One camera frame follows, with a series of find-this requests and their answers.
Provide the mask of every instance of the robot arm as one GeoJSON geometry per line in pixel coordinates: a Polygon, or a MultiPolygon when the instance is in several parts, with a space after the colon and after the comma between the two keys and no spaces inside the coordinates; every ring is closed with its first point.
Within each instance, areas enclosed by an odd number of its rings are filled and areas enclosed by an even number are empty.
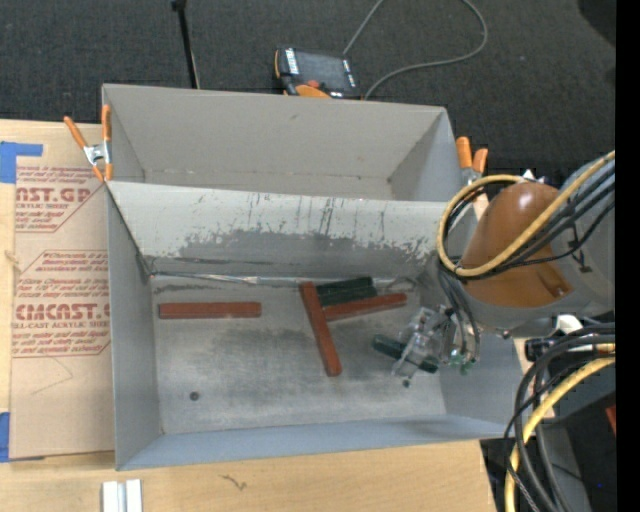
{"type": "MultiPolygon", "coordinates": [[[[559,317],[614,312],[614,214],[615,151],[559,190],[512,175],[472,181],[447,205],[437,261],[425,271],[430,291],[438,286],[445,300],[425,304],[400,332],[394,373],[410,379],[451,364],[466,371],[479,357],[481,332],[544,337],[559,317]],[[490,184],[505,186],[466,236],[461,219],[490,184]]],[[[390,353],[384,344],[374,347],[390,353]]]]}

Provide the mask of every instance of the cardboard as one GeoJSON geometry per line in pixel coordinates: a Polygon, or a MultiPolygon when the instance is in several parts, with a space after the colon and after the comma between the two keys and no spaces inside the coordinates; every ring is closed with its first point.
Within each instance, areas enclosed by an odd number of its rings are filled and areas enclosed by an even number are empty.
{"type": "MultiPolygon", "coordinates": [[[[80,128],[99,141],[98,126],[80,128]]],[[[0,140],[43,146],[18,157],[12,186],[9,456],[113,449],[104,187],[62,123],[2,120],[0,140]]]]}

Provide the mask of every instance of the black stand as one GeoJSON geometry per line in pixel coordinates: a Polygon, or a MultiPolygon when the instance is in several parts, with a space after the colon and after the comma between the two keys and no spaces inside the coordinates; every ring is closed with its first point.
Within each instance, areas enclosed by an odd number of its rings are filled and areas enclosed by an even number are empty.
{"type": "Polygon", "coordinates": [[[196,71],[196,62],[191,51],[191,41],[189,40],[189,27],[187,26],[187,16],[185,9],[187,8],[187,0],[171,0],[171,8],[178,13],[180,20],[180,31],[182,32],[182,42],[184,44],[184,53],[187,58],[187,66],[189,68],[189,79],[192,89],[200,89],[200,80],[196,71]]]}

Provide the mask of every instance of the cardboard box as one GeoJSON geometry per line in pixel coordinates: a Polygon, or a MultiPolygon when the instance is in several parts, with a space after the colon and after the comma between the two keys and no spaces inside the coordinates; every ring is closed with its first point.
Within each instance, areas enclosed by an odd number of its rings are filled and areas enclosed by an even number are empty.
{"type": "MultiPolygon", "coordinates": [[[[99,141],[99,126],[80,128],[99,141]]],[[[3,161],[13,176],[0,223],[9,456],[113,450],[105,188],[62,122],[1,120],[0,141],[40,148],[3,161]]]]}
{"type": "Polygon", "coordinates": [[[520,379],[483,341],[472,375],[405,389],[371,348],[429,290],[460,189],[440,107],[105,85],[116,465],[192,464],[494,437],[520,379]],[[331,324],[327,377],[297,285],[371,276],[406,306],[331,324]],[[162,320],[165,302],[255,301],[259,318],[162,320]]]}

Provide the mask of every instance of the tan table surface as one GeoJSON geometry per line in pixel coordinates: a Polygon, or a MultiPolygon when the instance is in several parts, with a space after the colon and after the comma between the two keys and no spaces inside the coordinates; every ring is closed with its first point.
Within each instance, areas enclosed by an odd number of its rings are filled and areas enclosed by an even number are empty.
{"type": "MultiPolygon", "coordinates": [[[[59,124],[0,120],[0,138],[46,136],[52,127],[60,133],[59,124]]],[[[0,204],[9,204],[11,194],[11,186],[2,186],[0,204]]],[[[4,253],[11,247],[12,234],[6,232],[11,219],[4,210],[0,214],[4,253]]],[[[11,267],[0,259],[0,298],[6,308],[11,267]]],[[[8,408],[10,314],[0,318],[2,411],[8,408]]],[[[99,511],[103,482],[140,478],[145,512],[496,510],[477,441],[139,471],[113,467],[112,452],[0,464],[0,508],[99,511]]]]}

